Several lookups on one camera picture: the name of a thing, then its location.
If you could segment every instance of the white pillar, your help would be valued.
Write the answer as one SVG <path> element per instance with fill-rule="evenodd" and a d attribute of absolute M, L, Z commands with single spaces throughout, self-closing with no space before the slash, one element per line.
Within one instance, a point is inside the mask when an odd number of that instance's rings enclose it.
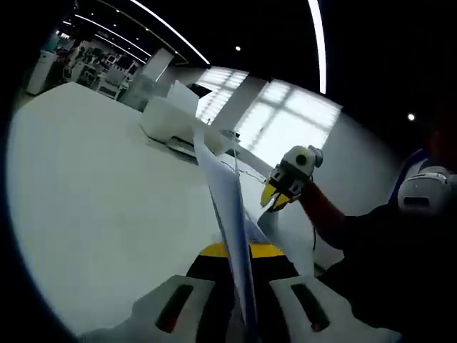
<path fill-rule="evenodd" d="M 240 121 L 241 117 L 256 100 L 268 82 L 249 76 L 244 79 L 240 86 L 235 90 L 224 107 L 220 110 L 211 126 L 218 130 L 233 130 Z"/>
<path fill-rule="evenodd" d="M 148 60 L 141 73 L 152 81 L 157 81 L 173 58 L 174 55 L 167 50 L 160 49 Z"/>

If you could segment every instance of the black ceiling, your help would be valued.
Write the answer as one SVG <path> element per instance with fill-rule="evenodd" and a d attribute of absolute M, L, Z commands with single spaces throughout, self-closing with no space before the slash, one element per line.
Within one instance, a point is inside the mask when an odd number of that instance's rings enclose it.
<path fill-rule="evenodd" d="M 319 91 L 316 37 L 307 1 L 139 1 L 182 34 L 212 66 Z M 455 32 L 446 18 L 453 12 L 419 0 L 318 2 L 326 43 L 326 96 L 399 153 L 423 145 L 434 89 L 454 68 L 449 50 Z M 177 35 L 129 0 L 80 0 L 75 13 L 150 54 L 165 41 L 166 49 L 178 52 L 175 64 L 207 66 Z M 69 19 L 78 29 L 84 25 L 86 34 L 99 30 L 73 15 Z M 118 37 L 109 38 L 125 49 L 131 47 Z M 130 51 L 147 57 L 133 47 Z M 413 123 L 407 120 L 409 112 L 416 115 Z"/>

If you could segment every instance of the white wall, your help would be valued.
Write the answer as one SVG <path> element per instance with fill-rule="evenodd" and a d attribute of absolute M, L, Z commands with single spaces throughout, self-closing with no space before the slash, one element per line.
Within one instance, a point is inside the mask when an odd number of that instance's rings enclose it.
<path fill-rule="evenodd" d="M 323 96 L 273 80 L 242 116 L 236 131 L 241 146 L 276 166 L 293 146 L 321 149 L 340 112 L 340 105 Z"/>
<path fill-rule="evenodd" d="M 148 60 L 141 73 L 152 81 L 157 81 L 173 58 L 174 56 L 167 50 L 160 49 Z"/>
<path fill-rule="evenodd" d="M 178 80 L 187 86 L 197 82 L 205 70 L 205 68 L 176 68 L 175 66 L 169 66 L 165 69 L 157 82 L 166 86 L 168 89 L 175 80 Z"/>
<path fill-rule="evenodd" d="M 268 82 L 248 76 L 211 123 L 216 129 L 232 130 Z"/>
<path fill-rule="evenodd" d="M 313 177 L 344 214 L 361 215 L 388 201 L 400 169 L 401 161 L 378 137 L 342 113 L 323 146 L 323 164 Z M 316 263 L 328 268 L 342 257 L 341 251 L 318 239 Z"/>

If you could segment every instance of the lab equipment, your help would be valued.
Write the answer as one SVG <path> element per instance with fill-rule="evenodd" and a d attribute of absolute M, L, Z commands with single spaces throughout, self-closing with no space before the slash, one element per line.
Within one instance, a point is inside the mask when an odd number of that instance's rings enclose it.
<path fill-rule="evenodd" d="M 86 65 L 79 74 L 79 78 L 76 80 L 76 82 L 78 84 L 82 84 L 83 86 L 91 88 L 96 78 L 97 70 L 92 66 Z"/>
<path fill-rule="evenodd" d="M 127 74 L 134 75 L 135 71 L 137 71 L 137 70 L 138 70 L 138 65 L 132 63 L 129 70 L 127 71 Z"/>
<path fill-rule="evenodd" d="M 111 66 L 108 73 L 106 73 L 106 76 L 100 80 L 96 91 L 116 100 L 125 79 L 126 73 L 123 69 L 120 69 L 117 66 Z"/>
<path fill-rule="evenodd" d="M 283 209 L 300 195 L 314 168 L 319 168 L 322 162 L 320 149 L 312 145 L 308 148 L 294 146 L 270 173 L 261 195 L 261 205 L 264 207 L 274 199 L 270 211 Z"/>
<path fill-rule="evenodd" d="M 115 56 L 115 55 L 109 55 L 108 57 L 106 57 L 105 63 L 107 65 L 111 66 L 116 61 L 116 58 L 117 58 L 117 56 Z"/>

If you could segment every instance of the black slot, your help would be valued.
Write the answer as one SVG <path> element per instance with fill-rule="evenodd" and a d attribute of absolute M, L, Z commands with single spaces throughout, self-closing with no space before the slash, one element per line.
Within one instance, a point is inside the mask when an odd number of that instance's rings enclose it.
<path fill-rule="evenodd" d="M 160 313 L 159 319 L 157 319 L 156 326 L 160 330 L 168 333 L 173 332 L 181 310 L 193 290 L 192 286 L 183 284 L 174 291 L 169 302 L 166 303 L 162 313 Z"/>
<path fill-rule="evenodd" d="M 430 201 L 428 200 L 428 198 L 425 197 L 405 197 L 404 203 L 405 205 L 413 205 L 420 207 L 430 206 Z"/>
<path fill-rule="evenodd" d="M 311 322 L 312 330 L 320 332 L 327 328 L 330 324 L 328 317 L 309 289 L 304 284 L 295 284 L 291 288 L 305 310 L 306 316 Z"/>

